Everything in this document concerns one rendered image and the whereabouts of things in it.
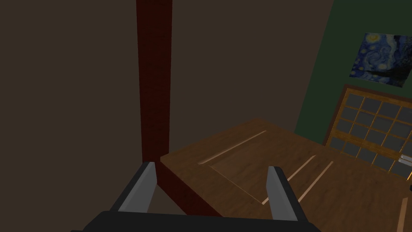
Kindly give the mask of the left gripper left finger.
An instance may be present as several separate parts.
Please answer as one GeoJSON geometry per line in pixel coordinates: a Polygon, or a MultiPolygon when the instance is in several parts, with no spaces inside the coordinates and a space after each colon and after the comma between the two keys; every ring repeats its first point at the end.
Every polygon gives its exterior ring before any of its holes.
{"type": "Polygon", "coordinates": [[[156,185],[155,163],[142,163],[110,211],[147,213],[156,185]]]}

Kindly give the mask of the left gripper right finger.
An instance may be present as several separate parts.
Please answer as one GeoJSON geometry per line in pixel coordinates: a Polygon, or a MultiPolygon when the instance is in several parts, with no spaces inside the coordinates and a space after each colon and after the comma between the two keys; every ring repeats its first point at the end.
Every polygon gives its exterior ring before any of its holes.
{"type": "Polygon", "coordinates": [[[284,171],[280,167],[268,167],[266,191],[274,220],[308,221],[284,171]]]}

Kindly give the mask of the wooden window with grid panes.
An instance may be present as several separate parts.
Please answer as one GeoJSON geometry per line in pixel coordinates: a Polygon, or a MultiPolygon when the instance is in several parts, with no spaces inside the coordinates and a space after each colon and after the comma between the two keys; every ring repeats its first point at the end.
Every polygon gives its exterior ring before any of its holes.
{"type": "Polygon", "coordinates": [[[412,98],[345,85],[323,145],[412,181],[412,98]]]}

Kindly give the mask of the blue starry night painting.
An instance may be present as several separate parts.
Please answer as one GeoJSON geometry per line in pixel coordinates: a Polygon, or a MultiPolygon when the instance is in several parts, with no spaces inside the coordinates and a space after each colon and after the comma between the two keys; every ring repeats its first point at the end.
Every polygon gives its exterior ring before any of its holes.
{"type": "Polygon", "coordinates": [[[365,33],[349,77],[402,88],[412,72],[412,36],[365,33]]]}

